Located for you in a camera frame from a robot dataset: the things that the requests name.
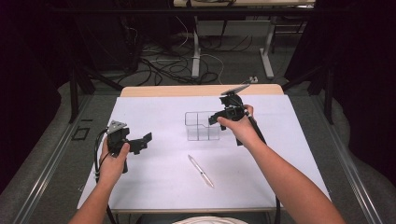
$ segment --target gray carpet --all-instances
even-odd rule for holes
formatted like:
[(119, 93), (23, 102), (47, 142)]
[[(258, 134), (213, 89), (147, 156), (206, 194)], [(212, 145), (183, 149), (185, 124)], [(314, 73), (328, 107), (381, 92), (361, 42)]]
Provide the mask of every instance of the gray carpet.
[[(224, 67), (215, 58), (207, 56), (205, 59), (210, 71), (219, 73), (223, 70), (221, 75), (223, 84), (238, 84), (250, 76), (258, 76), (259, 83), (282, 83), (285, 82), (282, 77), (297, 41), (298, 36), (295, 35), (283, 36), (277, 39), (276, 53), (270, 55), (274, 73), (276, 74), (275, 80), (268, 80), (263, 74), (258, 53), (258, 48), (261, 47), (261, 44), (257, 42), (253, 42), (248, 50), (242, 52), (211, 52), (210, 54), (221, 59)], [(237, 43), (234, 38), (227, 38), (224, 42), (225, 49), (232, 46), (233, 43)], [(106, 75), (109, 77), (117, 76), (114, 73)], [(147, 74), (142, 73), (126, 77), (121, 84), (133, 86), (144, 81), (147, 76)], [(146, 85), (153, 85), (154, 81), (154, 77), (152, 77)], [(76, 121), (76, 128), (89, 128), (88, 135), (85, 140), (66, 141), (66, 151), (62, 155), (59, 164), (57, 164), (56, 170), (50, 176), (50, 182), (48, 185), (43, 186), (43, 190), (40, 191), (39, 201), (32, 205), (32, 213), (25, 214), (27, 216), (25, 221), (28, 223), (65, 223), (76, 212), (78, 199), (81, 194), (79, 188), (85, 183), (92, 167), (94, 138), (106, 127), (115, 99), (120, 94), (112, 91), (101, 82), (94, 81), (94, 84), (98, 90), (94, 96), (80, 96), (79, 100), (81, 102), (87, 101), (88, 103)], [(217, 80), (211, 84), (219, 84), (219, 81)], [(342, 170), (334, 150), (334, 143), (328, 134), (325, 124), (320, 119), (320, 112), (315, 109), (312, 97), (306, 93), (307, 84), (302, 83), (287, 91), (286, 94), (290, 96), (307, 142), (318, 163), (318, 168), (331, 192), (330, 195), (334, 204), (341, 211), (347, 223), (367, 223), (353, 189)], [(179, 85), (179, 83), (164, 77), (162, 85)], [(58, 143), (62, 142), (65, 130), (69, 127), (67, 123), (70, 116), (68, 85), (61, 87), (59, 92), (63, 97), (63, 102), (57, 116), (6, 190), (0, 195), (0, 223), (13, 222), (23, 207), (26, 198), (28, 198), (35, 182), (42, 174), (47, 161), (50, 160), (52, 152)], [(337, 132), (347, 145), (348, 125), (342, 114), (342, 108), (339, 105), (335, 105), (333, 114)], [(82, 134), (84, 132), (78, 133), (75, 137), (79, 137)], [(396, 223), (396, 217), (391, 212), (396, 210), (395, 204), (392, 203), (396, 201), (394, 200), (396, 195), (395, 188), (383, 176), (364, 163), (359, 162), (359, 160), (356, 160), (356, 163), (369, 193), (374, 196), (372, 198), (378, 213), (384, 217), (384, 221)], [(137, 217), (138, 215), (131, 217), (129, 215), (120, 215), (120, 223), (129, 223), (130, 221), (134, 223)], [(286, 212), (282, 213), (282, 223), (293, 223)]]

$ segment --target white pen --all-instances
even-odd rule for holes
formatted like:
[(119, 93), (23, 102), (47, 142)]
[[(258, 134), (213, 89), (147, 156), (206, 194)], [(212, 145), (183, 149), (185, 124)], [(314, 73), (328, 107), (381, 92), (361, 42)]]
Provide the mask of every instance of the white pen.
[(210, 181), (209, 177), (207, 177), (207, 175), (205, 174), (205, 172), (202, 170), (202, 168), (198, 165), (198, 163), (195, 161), (195, 159), (189, 155), (189, 159), (192, 162), (192, 165), (195, 166), (195, 168), (197, 168), (197, 170), (199, 171), (199, 173), (201, 173), (202, 178), (204, 179), (204, 181), (206, 182), (206, 184), (209, 187), (214, 188), (215, 186), (213, 185), (212, 181)]

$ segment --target black device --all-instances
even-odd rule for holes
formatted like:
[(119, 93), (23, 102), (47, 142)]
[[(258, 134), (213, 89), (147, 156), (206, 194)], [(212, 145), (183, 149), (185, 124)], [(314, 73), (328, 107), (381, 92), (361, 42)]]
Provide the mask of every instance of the black device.
[[(238, 121), (242, 117), (245, 116), (245, 108), (242, 102), (241, 97), (237, 95), (238, 92), (244, 90), (250, 86), (250, 84), (243, 85), (226, 92), (223, 92), (221, 95), (225, 95), (224, 97), (220, 97), (221, 103), (224, 105), (224, 110), (221, 110), (209, 118), (209, 124), (215, 124), (218, 122), (218, 117), (223, 117), (226, 119), (230, 119), (233, 121)], [(226, 127), (220, 125), (222, 131), (226, 129)], [(236, 144), (238, 146), (242, 146), (242, 143), (236, 139)]]
[[(110, 126), (107, 129), (108, 152), (113, 157), (117, 157), (120, 154), (121, 148), (124, 143), (128, 143), (130, 145), (129, 152), (133, 152), (135, 155), (140, 154), (140, 151), (144, 148), (147, 148), (148, 142), (152, 139), (151, 133), (148, 133), (143, 138), (128, 140), (126, 138), (126, 135), (129, 134), (129, 128), (125, 127), (126, 123), (112, 120)], [(127, 172), (128, 165), (125, 161), (122, 173), (125, 174)]]

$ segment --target white desk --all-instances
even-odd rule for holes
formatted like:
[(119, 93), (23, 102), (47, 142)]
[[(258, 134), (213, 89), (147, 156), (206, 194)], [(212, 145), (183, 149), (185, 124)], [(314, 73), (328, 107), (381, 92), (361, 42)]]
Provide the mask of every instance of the white desk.
[[(129, 139), (141, 138), (152, 132), (152, 141), (140, 155), (129, 154), (129, 172), (121, 176), (110, 197), (109, 206), (114, 212), (275, 209), (275, 194), (248, 151), (236, 145), (230, 130), (221, 131), (220, 140), (187, 140), (185, 113), (222, 110), (219, 96), (212, 93), (233, 87), (140, 87), (123, 92), (109, 121), (126, 122), (131, 129)], [(289, 97), (283, 95), (277, 85), (250, 86), (240, 92), (240, 96), (245, 104), (254, 105), (255, 119), (268, 145), (306, 174), (329, 197)], [(213, 189), (192, 166), (189, 154), (214, 182)], [(93, 174), (90, 174), (78, 208), (94, 186)]]
[[(185, 7), (187, 0), (174, 0), (175, 7)], [(282, 7), (312, 5), (315, 0), (236, 0), (233, 7)], [(191, 0), (192, 7), (226, 7), (224, 3), (204, 3)], [(197, 31), (194, 32), (194, 59), (192, 63), (192, 77), (199, 76), (201, 49), (199, 35), (221, 35), (222, 21), (198, 21), (195, 18)], [(274, 35), (276, 17), (270, 21), (228, 21), (224, 35), (255, 35), (264, 36), (264, 48), (260, 49), (262, 64), (267, 78), (274, 78), (274, 72), (268, 58), (268, 52)]]

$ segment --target person's left hand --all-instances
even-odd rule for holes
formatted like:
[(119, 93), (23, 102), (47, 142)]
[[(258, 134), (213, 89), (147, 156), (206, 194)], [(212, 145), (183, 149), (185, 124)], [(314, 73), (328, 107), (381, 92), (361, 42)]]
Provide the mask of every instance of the person's left hand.
[(120, 179), (120, 176), (122, 174), (124, 162), (129, 153), (129, 147), (130, 146), (128, 143), (124, 143), (119, 156), (117, 158), (114, 158), (110, 154), (107, 155), (108, 153), (107, 137), (105, 138), (102, 147), (102, 155), (100, 157), (100, 161), (103, 160), (104, 161), (100, 166), (100, 177), (98, 183), (99, 185), (104, 185), (111, 189), (114, 188), (114, 186), (116, 185), (117, 181)]

